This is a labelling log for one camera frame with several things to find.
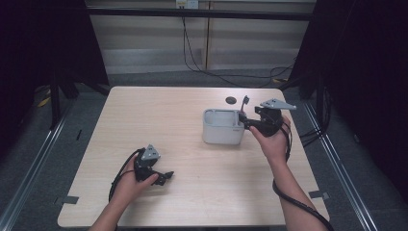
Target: white container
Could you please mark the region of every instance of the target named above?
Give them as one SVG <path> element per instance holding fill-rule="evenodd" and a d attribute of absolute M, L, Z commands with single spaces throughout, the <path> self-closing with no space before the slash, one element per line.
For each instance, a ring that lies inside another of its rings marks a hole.
<path fill-rule="evenodd" d="M 207 143 L 240 144 L 243 123 L 239 111 L 207 109 L 203 114 L 203 140 Z"/>

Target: outlet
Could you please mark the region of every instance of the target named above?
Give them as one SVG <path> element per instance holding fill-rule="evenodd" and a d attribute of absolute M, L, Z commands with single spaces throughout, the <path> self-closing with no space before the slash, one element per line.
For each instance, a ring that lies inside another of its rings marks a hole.
<path fill-rule="evenodd" d="M 186 9 L 187 0 L 176 0 L 176 9 Z"/>
<path fill-rule="evenodd" d="M 187 9 L 198 10 L 198 0 L 187 0 Z"/>

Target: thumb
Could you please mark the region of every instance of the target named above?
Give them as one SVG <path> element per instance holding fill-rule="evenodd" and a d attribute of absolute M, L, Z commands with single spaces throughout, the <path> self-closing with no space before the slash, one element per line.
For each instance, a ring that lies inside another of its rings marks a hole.
<path fill-rule="evenodd" d="M 264 135 L 254 126 L 249 127 L 249 131 L 251 131 L 252 135 L 258 141 L 258 143 L 262 143 L 262 140 L 265 138 Z"/>
<path fill-rule="evenodd" d="M 152 185 L 157 179 L 159 178 L 159 174 L 154 173 L 153 175 L 147 177 L 147 179 L 145 179 L 144 181 L 141 182 L 142 186 L 144 188 L 149 187 L 150 185 Z"/>

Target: white wall panel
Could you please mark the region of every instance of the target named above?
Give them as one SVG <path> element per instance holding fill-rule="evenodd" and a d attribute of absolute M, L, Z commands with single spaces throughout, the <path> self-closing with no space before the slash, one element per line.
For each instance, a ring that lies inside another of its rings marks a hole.
<path fill-rule="evenodd" d="M 175 8 L 175 0 L 88 0 L 87 4 Z M 313 7 L 313 0 L 199 1 L 202 10 L 311 13 Z M 92 15 L 91 20 L 108 74 L 188 69 L 184 64 L 181 18 Z M 186 18 L 186 26 L 195 61 L 209 69 L 291 64 L 308 25 L 299 21 L 216 18 L 208 23 L 208 20 Z M 187 60 L 193 65 L 190 57 Z"/>

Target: table top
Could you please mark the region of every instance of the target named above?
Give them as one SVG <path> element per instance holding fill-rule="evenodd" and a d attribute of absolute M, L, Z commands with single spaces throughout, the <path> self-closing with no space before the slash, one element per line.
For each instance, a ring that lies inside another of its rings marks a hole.
<path fill-rule="evenodd" d="M 203 141 L 206 109 L 239 110 L 259 119 L 254 107 L 276 98 L 280 90 L 225 88 L 115 87 L 106 101 L 70 188 L 76 204 L 64 204 L 58 224 L 91 226 L 108 203 L 111 183 L 126 159 L 153 144 L 159 172 L 174 171 L 164 186 L 152 186 L 125 211 L 119 226 L 199 227 L 285 224 L 272 173 L 260 145 L 249 131 L 241 144 Z M 229 105 L 225 99 L 235 97 Z M 318 191 L 291 114 L 293 147 L 288 163 L 305 192 Z M 322 198 L 312 200 L 328 217 Z"/>

